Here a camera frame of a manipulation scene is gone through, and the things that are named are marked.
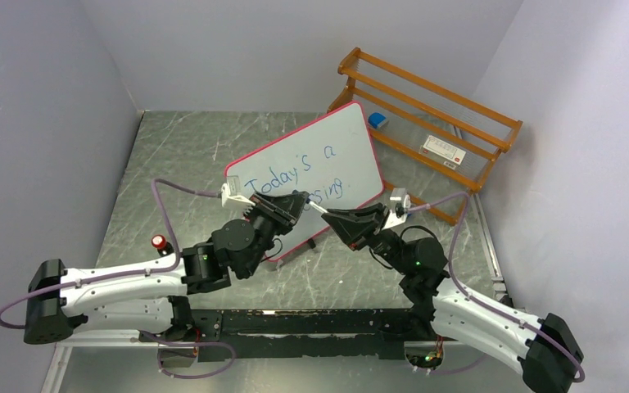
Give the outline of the blue whiteboard marker pen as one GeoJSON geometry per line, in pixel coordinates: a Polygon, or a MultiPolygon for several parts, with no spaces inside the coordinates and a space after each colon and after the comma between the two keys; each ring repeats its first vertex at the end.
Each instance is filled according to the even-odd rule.
{"type": "Polygon", "coordinates": [[[311,199],[308,199],[306,201],[306,207],[304,208],[304,210],[305,211],[313,210],[313,211],[316,211],[318,214],[326,214],[326,213],[328,213],[327,209],[325,209],[321,205],[317,204],[316,202],[312,201],[311,199]]]}

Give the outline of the whiteboard with pink frame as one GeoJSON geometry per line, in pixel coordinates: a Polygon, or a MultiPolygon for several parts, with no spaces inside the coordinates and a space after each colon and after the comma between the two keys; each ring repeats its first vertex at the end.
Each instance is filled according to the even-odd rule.
{"type": "Polygon", "coordinates": [[[355,209],[384,186],[362,106],[350,102],[230,163],[230,187],[282,196],[308,192],[323,208],[355,209]]]}

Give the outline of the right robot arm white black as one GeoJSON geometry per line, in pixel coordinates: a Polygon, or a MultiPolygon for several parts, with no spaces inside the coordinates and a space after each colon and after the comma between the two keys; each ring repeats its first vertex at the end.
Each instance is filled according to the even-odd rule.
{"type": "Polygon", "coordinates": [[[387,223],[394,213],[382,204],[319,212],[349,249],[366,248],[402,275],[417,338],[435,333],[471,346],[515,371],[533,392],[567,392],[583,382],[584,355],[562,318],[540,318],[472,292],[454,275],[434,234],[403,240],[387,223]]]}

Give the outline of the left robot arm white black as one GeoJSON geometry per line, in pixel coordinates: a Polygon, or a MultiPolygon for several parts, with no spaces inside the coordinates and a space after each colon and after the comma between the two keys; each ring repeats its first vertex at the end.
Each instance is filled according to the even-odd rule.
{"type": "Polygon", "coordinates": [[[28,286],[24,342],[43,345],[105,329],[189,337],[195,324],[188,296],[251,277],[275,240],[296,226],[308,199],[308,192],[256,192],[243,217],[206,242],[141,263],[95,270],[68,269],[59,259],[42,262],[28,286]]]}

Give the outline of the orange wooden shelf rack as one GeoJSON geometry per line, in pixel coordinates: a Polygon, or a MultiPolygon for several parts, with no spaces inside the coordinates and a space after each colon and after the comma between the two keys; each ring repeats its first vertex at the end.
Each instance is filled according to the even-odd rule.
{"type": "Polygon", "coordinates": [[[368,129],[382,147],[446,178],[451,192],[475,197],[499,158],[514,145],[523,122],[455,93],[355,47],[340,61],[343,89],[329,106],[334,111],[353,101],[370,115],[388,118],[383,129],[368,129]],[[464,151],[456,169],[440,163],[421,146],[429,135],[464,151]]]}

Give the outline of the white labelled box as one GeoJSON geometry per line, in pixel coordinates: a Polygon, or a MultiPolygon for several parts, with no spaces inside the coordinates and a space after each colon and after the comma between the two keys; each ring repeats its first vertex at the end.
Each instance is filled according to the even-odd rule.
{"type": "Polygon", "coordinates": [[[459,167],[466,156],[466,151],[432,135],[427,137],[421,146],[421,151],[426,155],[432,153],[438,156],[440,163],[450,169],[459,167]]]}

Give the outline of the blue eraser on shelf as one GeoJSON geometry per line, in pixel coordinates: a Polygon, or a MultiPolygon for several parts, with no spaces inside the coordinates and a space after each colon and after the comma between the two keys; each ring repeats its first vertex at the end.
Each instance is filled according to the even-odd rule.
{"type": "Polygon", "coordinates": [[[368,117],[368,124],[372,129],[383,129],[388,123],[388,118],[379,112],[373,112],[368,117]]]}

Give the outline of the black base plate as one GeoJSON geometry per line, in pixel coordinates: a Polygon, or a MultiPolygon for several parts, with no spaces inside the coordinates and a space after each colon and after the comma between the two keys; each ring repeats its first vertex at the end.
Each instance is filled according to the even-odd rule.
{"type": "Polygon", "coordinates": [[[190,324],[160,333],[171,342],[231,345],[239,359],[375,356],[404,360],[405,345],[435,332],[408,309],[195,309],[190,324]]]}

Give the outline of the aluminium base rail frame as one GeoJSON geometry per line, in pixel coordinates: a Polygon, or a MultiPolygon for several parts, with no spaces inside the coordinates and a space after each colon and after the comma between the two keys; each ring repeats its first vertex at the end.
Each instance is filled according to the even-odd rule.
{"type": "Polygon", "coordinates": [[[440,364],[441,348],[455,340],[436,334],[431,345],[412,342],[405,345],[404,360],[378,359],[375,356],[300,357],[277,359],[239,359],[231,345],[216,342],[171,342],[156,336],[145,337],[133,329],[105,329],[75,333],[66,338],[72,346],[91,354],[101,350],[149,350],[156,348],[161,364],[184,372],[198,366],[202,373],[216,370],[210,391],[220,388],[235,392],[323,392],[350,388],[379,392],[405,388],[401,376],[412,368],[426,369],[440,364]]]}

